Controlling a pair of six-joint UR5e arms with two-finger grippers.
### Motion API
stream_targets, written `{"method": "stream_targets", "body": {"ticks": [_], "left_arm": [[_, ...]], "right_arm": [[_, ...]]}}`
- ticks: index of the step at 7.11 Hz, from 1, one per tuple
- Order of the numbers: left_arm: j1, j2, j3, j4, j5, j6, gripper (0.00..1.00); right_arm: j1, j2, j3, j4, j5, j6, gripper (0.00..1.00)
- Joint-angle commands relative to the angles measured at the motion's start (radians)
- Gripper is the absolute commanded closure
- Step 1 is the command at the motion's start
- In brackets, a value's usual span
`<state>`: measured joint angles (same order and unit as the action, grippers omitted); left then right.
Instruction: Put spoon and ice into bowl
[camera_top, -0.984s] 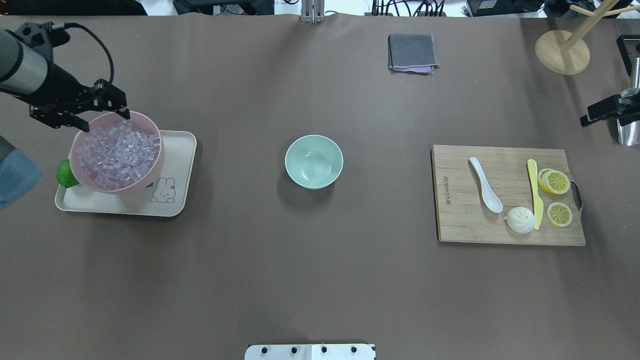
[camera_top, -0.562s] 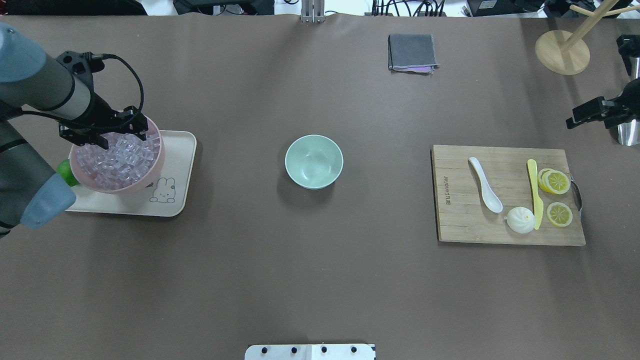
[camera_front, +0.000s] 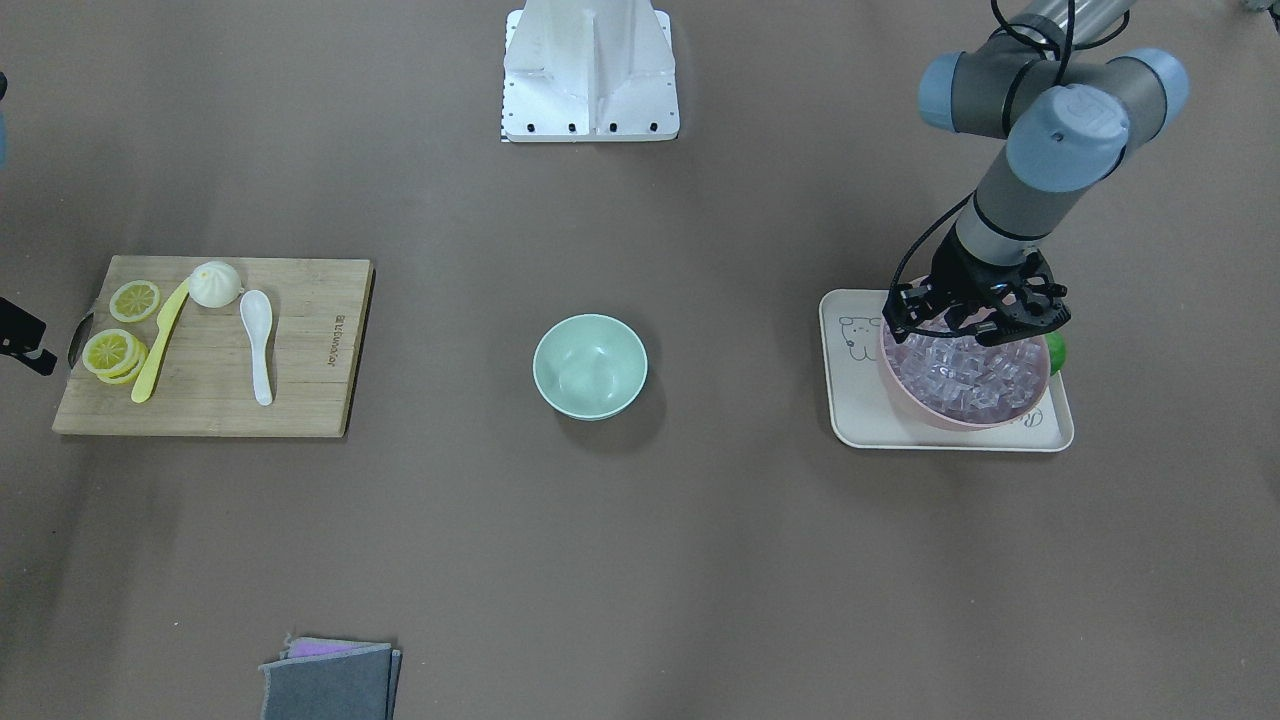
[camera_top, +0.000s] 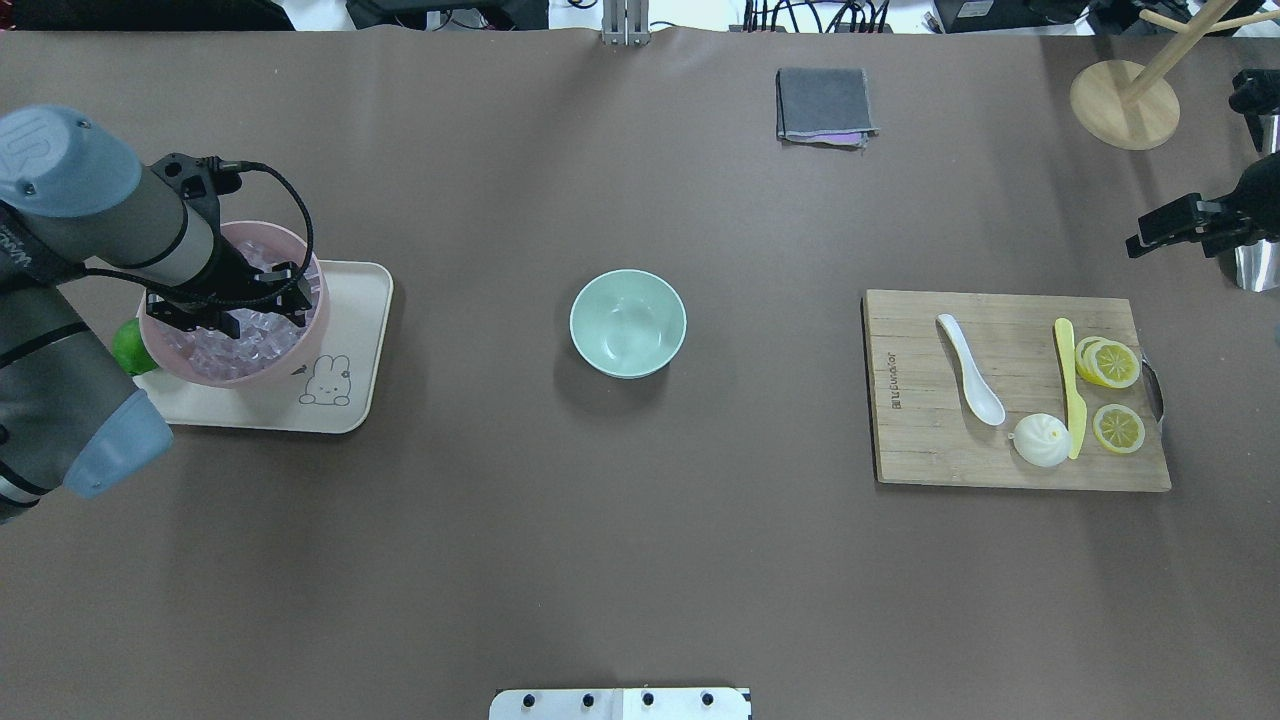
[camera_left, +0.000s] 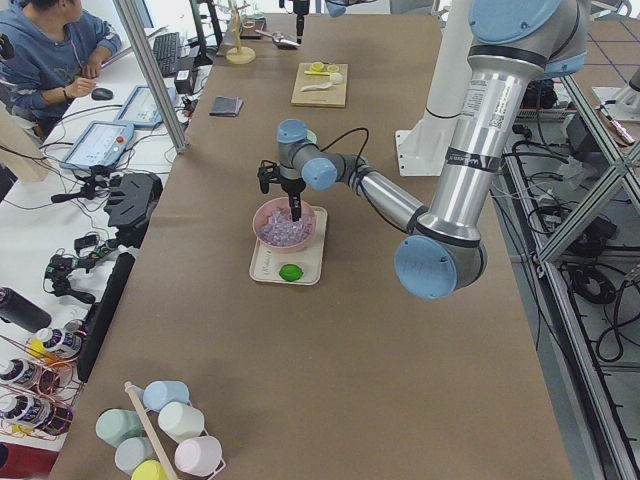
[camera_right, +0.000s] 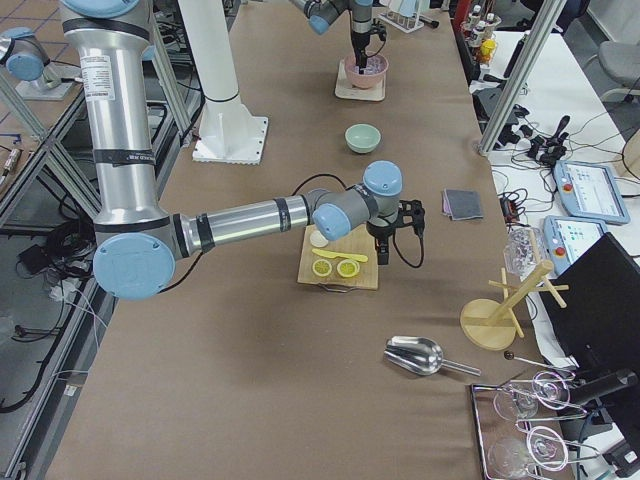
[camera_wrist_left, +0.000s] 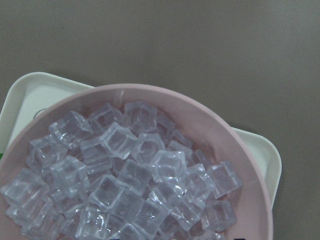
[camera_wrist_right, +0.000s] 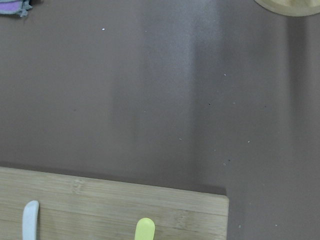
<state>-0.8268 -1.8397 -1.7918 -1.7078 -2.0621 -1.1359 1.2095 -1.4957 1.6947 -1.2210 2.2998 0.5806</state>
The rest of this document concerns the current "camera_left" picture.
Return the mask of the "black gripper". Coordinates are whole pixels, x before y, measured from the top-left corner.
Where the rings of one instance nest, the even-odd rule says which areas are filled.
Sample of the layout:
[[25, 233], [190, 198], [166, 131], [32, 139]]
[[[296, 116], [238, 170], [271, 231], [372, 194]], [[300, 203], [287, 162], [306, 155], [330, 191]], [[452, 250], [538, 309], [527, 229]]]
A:
[[304, 180], [302, 178], [289, 179], [282, 177], [280, 184], [282, 189], [289, 195], [291, 220], [293, 222], [298, 222], [302, 216], [300, 195], [304, 191]]
[[298, 44], [302, 43], [305, 18], [309, 14], [310, 1], [309, 0], [291, 0], [292, 12], [296, 16], [296, 41]]

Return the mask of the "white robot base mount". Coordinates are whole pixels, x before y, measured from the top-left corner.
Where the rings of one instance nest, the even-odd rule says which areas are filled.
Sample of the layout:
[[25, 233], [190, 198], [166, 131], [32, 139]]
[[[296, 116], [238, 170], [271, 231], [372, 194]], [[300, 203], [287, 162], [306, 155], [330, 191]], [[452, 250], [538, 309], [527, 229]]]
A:
[[470, 0], [451, 3], [421, 120], [410, 130], [398, 130], [396, 153], [402, 176], [438, 176], [460, 116], [471, 69], [472, 43], [468, 21]]

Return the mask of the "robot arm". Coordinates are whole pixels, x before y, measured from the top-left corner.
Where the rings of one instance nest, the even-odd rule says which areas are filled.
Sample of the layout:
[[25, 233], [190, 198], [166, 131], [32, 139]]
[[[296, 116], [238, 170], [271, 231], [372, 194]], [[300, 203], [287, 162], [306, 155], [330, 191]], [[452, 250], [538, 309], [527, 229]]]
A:
[[396, 275], [413, 295], [437, 299], [474, 283], [486, 250], [477, 222], [528, 85], [578, 71], [586, 57], [586, 1], [455, 1], [439, 60], [470, 68], [454, 92], [459, 112], [430, 204], [401, 189], [359, 154], [326, 153], [306, 125], [282, 121], [274, 173], [298, 211], [305, 188], [348, 185], [405, 231]]
[[[296, 18], [296, 43], [302, 44], [305, 17], [309, 14], [311, 2], [309, 0], [292, 0], [293, 14]], [[335, 18], [343, 15], [346, 10], [354, 5], [365, 4], [367, 0], [325, 0], [323, 4], [328, 14]]]

